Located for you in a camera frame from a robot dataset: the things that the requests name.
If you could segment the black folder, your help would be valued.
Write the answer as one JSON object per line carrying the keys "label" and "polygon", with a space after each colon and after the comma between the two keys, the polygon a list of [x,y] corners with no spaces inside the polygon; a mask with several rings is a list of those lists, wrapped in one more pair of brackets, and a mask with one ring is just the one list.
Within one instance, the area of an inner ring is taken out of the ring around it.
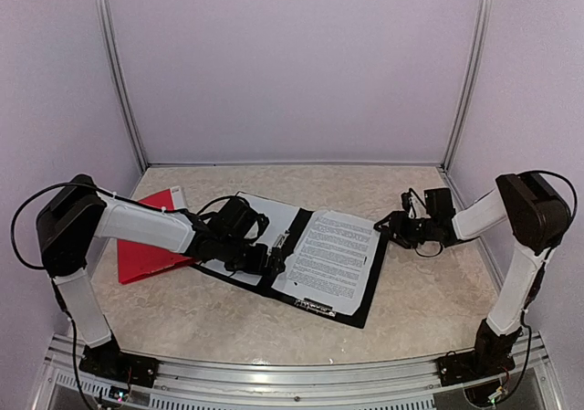
{"label": "black folder", "polygon": [[239,193],[270,224],[259,242],[281,244],[285,271],[276,277],[227,271],[218,260],[192,268],[214,279],[362,329],[381,275],[388,236],[368,219],[322,209],[309,211]]}

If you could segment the printed text sheet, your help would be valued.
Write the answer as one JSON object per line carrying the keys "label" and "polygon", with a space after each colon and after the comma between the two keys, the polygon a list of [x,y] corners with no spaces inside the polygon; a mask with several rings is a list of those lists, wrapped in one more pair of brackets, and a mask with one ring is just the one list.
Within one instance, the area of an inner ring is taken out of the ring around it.
{"label": "printed text sheet", "polygon": [[309,219],[286,271],[273,288],[297,300],[311,300],[336,313],[353,315],[369,281],[381,234],[368,219],[318,210]]}

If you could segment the red folder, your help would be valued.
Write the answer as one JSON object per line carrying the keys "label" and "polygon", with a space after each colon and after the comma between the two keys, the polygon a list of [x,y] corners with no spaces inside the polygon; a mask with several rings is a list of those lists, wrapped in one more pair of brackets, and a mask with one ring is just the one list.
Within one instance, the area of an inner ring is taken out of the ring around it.
{"label": "red folder", "polygon": [[[151,194],[141,203],[149,206],[168,209],[184,209],[187,207],[183,189],[180,186],[165,189]],[[143,280],[175,268],[192,265],[193,258],[184,257],[168,250],[133,243],[117,241],[118,281],[122,285]]]}

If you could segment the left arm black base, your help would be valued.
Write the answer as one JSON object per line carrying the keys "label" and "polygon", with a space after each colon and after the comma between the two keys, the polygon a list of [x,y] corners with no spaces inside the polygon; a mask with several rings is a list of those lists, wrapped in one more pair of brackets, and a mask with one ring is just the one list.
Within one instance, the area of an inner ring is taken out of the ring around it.
{"label": "left arm black base", "polygon": [[79,370],[126,385],[152,388],[160,361],[149,356],[124,352],[115,338],[95,348],[84,347]]}

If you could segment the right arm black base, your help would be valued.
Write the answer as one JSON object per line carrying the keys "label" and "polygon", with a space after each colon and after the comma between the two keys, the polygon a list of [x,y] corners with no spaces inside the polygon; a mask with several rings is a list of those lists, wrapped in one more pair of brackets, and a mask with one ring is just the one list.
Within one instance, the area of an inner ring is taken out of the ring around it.
{"label": "right arm black base", "polygon": [[435,360],[441,386],[472,382],[512,371],[516,365],[511,351],[521,333],[521,329],[517,329],[510,334],[497,335],[486,320],[482,320],[472,350],[448,352]]}

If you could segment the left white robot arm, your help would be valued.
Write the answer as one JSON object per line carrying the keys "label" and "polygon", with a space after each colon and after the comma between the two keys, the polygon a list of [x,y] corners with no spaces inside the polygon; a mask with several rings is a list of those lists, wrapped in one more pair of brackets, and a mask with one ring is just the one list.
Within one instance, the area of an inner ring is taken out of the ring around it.
{"label": "left white robot arm", "polygon": [[285,270],[278,249],[261,243],[270,220],[241,195],[217,198],[192,212],[155,207],[98,187],[79,174],[46,188],[50,200],[36,216],[43,269],[63,301],[72,328],[93,349],[90,359],[110,378],[128,368],[110,342],[113,331],[99,305],[87,257],[96,243],[122,240],[156,247],[196,262],[219,261],[230,273],[276,277]]}

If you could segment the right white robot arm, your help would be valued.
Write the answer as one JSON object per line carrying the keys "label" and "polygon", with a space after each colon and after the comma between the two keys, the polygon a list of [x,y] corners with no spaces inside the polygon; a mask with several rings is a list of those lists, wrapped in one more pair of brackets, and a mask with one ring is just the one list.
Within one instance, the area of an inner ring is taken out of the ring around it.
{"label": "right white robot arm", "polygon": [[415,212],[409,189],[401,196],[402,208],[375,223],[376,231],[405,249],[434,242],[443,248],[479,238],[503,222],[510,225],[514,251],[503,286],[485,320],[491,332],[506,336],[524,325],[524,315],[536,298],[545,266],[561,244],[578,210],[578,203],[566,202],[549,182],[550,178],[571,186],[571,181],[555,172],[531,170],[501,174],[495,187],[463,210],[456,210],[447,187],[427,189],[418,196],[425,211]]}

